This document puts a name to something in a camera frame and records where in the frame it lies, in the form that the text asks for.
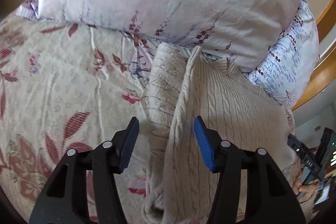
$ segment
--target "human hand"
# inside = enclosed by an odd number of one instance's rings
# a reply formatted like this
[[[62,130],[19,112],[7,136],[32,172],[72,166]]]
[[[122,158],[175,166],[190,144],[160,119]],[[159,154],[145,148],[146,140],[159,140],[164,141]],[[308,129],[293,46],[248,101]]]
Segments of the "human hand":
[[[296,176],[296,179],[293,183],[293,187],[292,187],[292,190],[294,192],[294,194],[298,194],[298,193],[301,193],[301,192],[305,192],[305,195],[300,198],[299,202],[302,203],[302,202],[305,202],[307,201],[308,199],[311,198],[311,196],[313,195],[314,191],[315,191],[315,183],[312,183],[312,184],[308,184],[308,185],[302,185],[302,182],[301,182],[301,177],[302,177],[302,170],[298,173],[298,175]]]

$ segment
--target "beige cable-knit sweater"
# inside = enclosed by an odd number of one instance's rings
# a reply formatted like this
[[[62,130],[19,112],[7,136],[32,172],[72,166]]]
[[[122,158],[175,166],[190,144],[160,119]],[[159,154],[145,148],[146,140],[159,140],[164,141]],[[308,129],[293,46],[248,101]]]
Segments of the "beige cable-knit sweater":
[[[260,87],[245,79],[229,60],[207,64],[196,47],[186,63],[179,52],[161,44],[149,84],[150,136],[147,199],[149,223],[184,223],[209,213],[218,174],[205,166],[193,131],[201,115],[208,128],[241,149],[265,148],[281,170],[294,162],[287,146],[291,132],[286,112]],[[239,212],[246,204],[241,181]]]

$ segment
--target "metal screw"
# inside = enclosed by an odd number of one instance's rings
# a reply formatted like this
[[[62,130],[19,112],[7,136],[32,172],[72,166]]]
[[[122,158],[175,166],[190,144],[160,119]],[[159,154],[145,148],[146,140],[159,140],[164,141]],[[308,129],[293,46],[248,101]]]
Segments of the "metal screw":
[[[103,143],[104,148],[110,148],[111,146],[112,146],[112,142],[110,142],[110,141],[107,141],[107,142]]]
[[[220,145],[223,147],[230,147],[231,143],[229,141],[221,141]]]
[[[266,150],[265,149],[263,149],[263,148],[259,148],[258,149],[258,153],[260,154],[260,155],[266,155]]]
[[[68,155],[68,156],[73,156],[74,154],[76,154],[76,150],[75,150],[75,149],[69,149],[69,150],[67,151],[67,155]]]

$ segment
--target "red leaf pattern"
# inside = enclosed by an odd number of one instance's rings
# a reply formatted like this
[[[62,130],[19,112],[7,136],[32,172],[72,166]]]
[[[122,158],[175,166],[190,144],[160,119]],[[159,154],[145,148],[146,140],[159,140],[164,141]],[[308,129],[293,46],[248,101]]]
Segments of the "red leaf pattern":
[[[121,65],[121,64],[122,64],[121,59],[120,59],[118,56],[114,55],[114,54],[112,54],[112,55],[113,55],[113,60],[114,60],[114,62],[115,62],[117,65]]]
[[[100,51],[98,51],[97,49],[94,50],[94,56],[96,59],[98,59],[98,63],[95,65],[98,66],[104,66],[105,65],[105,57],[104,54],[102,54]]]
[[[69,149],[76,149],[78,153],[81,153],[81,152],[92,150],[92,147],[85,143],[74,142],[74,143],[71,143],[66,148],[66,151],[68,151]]]
[[[120,65],[120,70],[122,73],[124,73],[125,71],[127,71],[127,67],[124,64]]]
[[[6,168],[15,173],[21,195],[35,202],[51,170],[43,160],[41,161],[41,156],[36,155],[32,145],[23,136],[18,135],[18,145],[12,141],[10,144],[12,151],[9,152],[9,166]]]
[[[201,219],[203,219],[203,217],[198,217],[198,218],[195,218],[193,220],[191,220],[188,224],[200,224],[201,222]]]
[[[90,220],[99,223],[98,216],[90,216]]]
[[[46,176],[46,178],[48,179],[51,175],[51,170],[49,169],[49,167],[47,166],[47,164],[45,163],[44,159],[42,158],[42,156],[40,156],[40,165],[41,165],[41,170],[42,173]]]
[[[237,214],[236,222],[243,221],[245,219],[245,213]]]
[[[67,139],[74,135],[85,122],[90,112],[77,112],[67,122],[64,128],[64,138]]]
[[[7,57],[12,51],[10,49],[4,49],[0,51],[0,59]]]
[[[0,64],[0,69],[3,68],[4,66],[6,66],[8,64],[9,60],[3,62]]]
[[[40,33],[51,33],[51,32],[54,32],[54,31],[58,31],[58,30],[61,30],[65,28],[65,26],[60,26],[60,27],[52,27],[52,28],[49,28],[49,29],[45,29],[43,31],[40,31]]]
[[[2,118],[4,113],[5,113],[5,110],[6,110],[6,90],[5,90],[5,85],[3,83],[2,85],[2,95],[1,95],[1,99],[0,99],[0,117]]]
[[[146,196],[146,189],[136,189],[136,188],[128,188],[128,190],[133,193],[133,194],[139,194],[139,195],[144,195]]]
[[[69,32],[68,32],[69,36],[71,37],[77,31],[77,29],[78,29],[78,24],[74,23],[69,29]]]
[[[54,141],[45,133],[45,146],[47,147],[48,154],[54,164],[57,164],[58,159],[58,150],[55,146]]]
[[[3,164],[5,164],[5,158],[3,157],[3,153],[1,151],[1,147],[0,147],[0,160]]]
[[[89,171],[86,177],[86,191],[92,200],[95,200],[95,192],[93,190],[93,176],[92,171]]]
[[[11,76],[9,73],[3,73],[2,76],[8,82],[17,82],[18,81],[18,79],[16,77]]]

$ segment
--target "floral bedsheet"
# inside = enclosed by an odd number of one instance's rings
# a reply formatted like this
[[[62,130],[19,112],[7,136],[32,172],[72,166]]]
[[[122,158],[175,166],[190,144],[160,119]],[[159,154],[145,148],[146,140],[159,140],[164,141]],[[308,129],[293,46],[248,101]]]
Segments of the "floral bedsheet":
[[[0,185],[26,221],[68,149],[94,149],[136,116],[134,153],[115,180],[128,222],[144,223],[146,85],[155,49],[155,42],[95,26],[14,14],[0,23]],[[92,173],[87,193],[95,221]]]

